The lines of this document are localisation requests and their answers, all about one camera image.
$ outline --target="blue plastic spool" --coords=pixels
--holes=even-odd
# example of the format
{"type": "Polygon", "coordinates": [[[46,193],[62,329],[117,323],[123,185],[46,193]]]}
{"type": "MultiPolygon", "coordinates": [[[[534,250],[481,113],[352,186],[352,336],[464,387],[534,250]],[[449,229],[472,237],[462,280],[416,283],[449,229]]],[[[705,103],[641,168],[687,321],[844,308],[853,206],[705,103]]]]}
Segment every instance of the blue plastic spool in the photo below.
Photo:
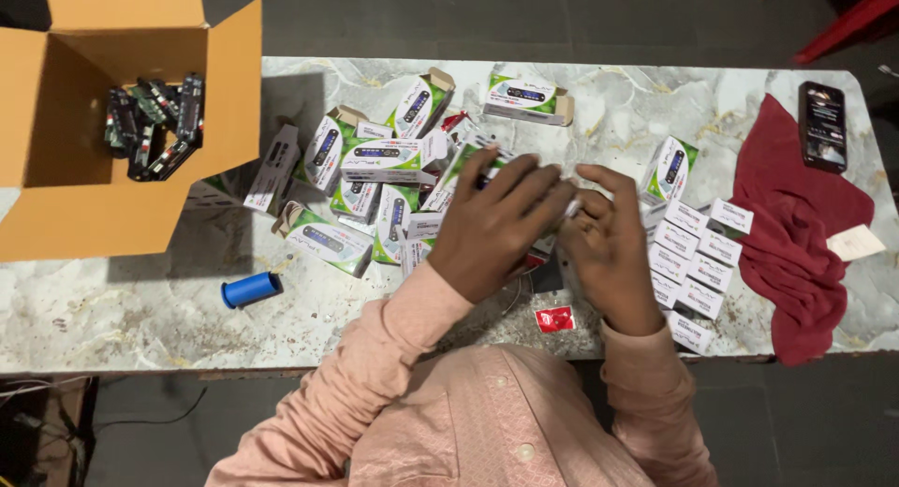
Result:
{"type": "Polygon", "coordinates": [[[254,274],[233,284],[222,284],[222,301],[233,310],[251,301],[275,295],[279,289],[278,278],[274,274],[254,274]]]}

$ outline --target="red cloth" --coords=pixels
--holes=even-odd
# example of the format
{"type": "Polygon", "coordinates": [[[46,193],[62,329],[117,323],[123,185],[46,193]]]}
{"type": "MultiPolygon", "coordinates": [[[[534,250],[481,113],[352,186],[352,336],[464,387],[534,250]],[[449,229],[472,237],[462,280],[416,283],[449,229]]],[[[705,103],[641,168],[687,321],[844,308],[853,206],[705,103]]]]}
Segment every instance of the red cloth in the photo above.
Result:
{"type": "Polygon", "coordinates": [[[799,128],[772,96],[761,103],[736,161],[731,203],[755,212],[740,272],[777,305],[774,353],[787,366],[824,355],[846,311],[846,266],[826,240],[871,224],[874,202],[839,175],[803,164],[799,128]]]}

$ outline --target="white marble tabletop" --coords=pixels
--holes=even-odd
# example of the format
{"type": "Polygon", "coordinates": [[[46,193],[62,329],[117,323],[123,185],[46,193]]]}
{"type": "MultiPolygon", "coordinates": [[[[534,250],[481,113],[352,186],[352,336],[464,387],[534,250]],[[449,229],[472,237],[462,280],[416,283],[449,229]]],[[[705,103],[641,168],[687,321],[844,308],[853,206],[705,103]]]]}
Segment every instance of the white marble tabletop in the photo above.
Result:
{"type": "MultiPolygon", "coordinates": [[[[899,349],[899,215],[858,81],[846,71],[619,67],[417,59],[263,58],[262,140],[286,115],[301,141],[324,112],[345,103],[382,122],[413,76],[436,66],[456,80],[448,113],[520,152],[538,152],[571,173],[601,163],[637,179],[668,134],[700,148],[684,200],[731,195],[736,155],[766,93],[796,115],[807,79],[846,93],[849,164],[845,176],[877,206],[871,230],[887,251],[853,263],[843,284],[848,309],[831,352],[899,349]],[[576,100],[561,128],[481,113],[488,75],[546,79],[576,100]]],[[[16,192],[0,189],[0,215],[16,192]]],[[[311,206],[330,217],[324,199],[311,206]]],[[[273,219],[243,208],[185,212],[169,251],[137,257],[0,264],[0,372],[163,371],[317,366],[362,304],[400,284],[398,267],[372,264],[362,279],[309,258],[270,233],[273,219]],[[273,270],[284,292],[229,310],[219,286],[273,270]]],[[[512,342],[569,359],[601,356],[599,315],[575,303],[578,329],[542,334],[527,286],[508,313],[511,285],[476,308],[440,343],[512,342]]],[[[709,355],[772,353],[773,305],[736,274],[716,321],[709,355]]]]}

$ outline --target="stack of boxes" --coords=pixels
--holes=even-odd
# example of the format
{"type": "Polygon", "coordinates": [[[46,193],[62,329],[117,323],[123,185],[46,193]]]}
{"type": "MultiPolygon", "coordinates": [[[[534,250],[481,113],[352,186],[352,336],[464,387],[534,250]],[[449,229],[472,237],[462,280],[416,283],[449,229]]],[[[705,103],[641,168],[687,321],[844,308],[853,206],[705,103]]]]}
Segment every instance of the stack of boxes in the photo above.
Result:
{"type": "Polygon", "coordinates": [[[701,355],[712,332],[693,320],[715,320],[730,285],[752,212],[721,199],[693,209],[677,199],[643,217],[656,300],[675,341],[701,355]]]}

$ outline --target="person's left hand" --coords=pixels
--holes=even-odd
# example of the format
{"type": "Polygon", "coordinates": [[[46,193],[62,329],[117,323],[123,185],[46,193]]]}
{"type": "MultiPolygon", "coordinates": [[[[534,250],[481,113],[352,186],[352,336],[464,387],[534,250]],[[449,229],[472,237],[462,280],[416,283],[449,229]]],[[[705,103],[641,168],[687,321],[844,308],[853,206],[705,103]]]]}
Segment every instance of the person's left hand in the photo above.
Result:
{"type": "Polygon", "coordinates": [[[536,155],[512,160],[478,191],[478,175],[496,156],[495,148],[483,148],[468,159],[428,256],[434,270],[473,304],[525,271],[528,249],[564,216],[576,192],[559,180],[558,166],[541,168],[536,155]]]}

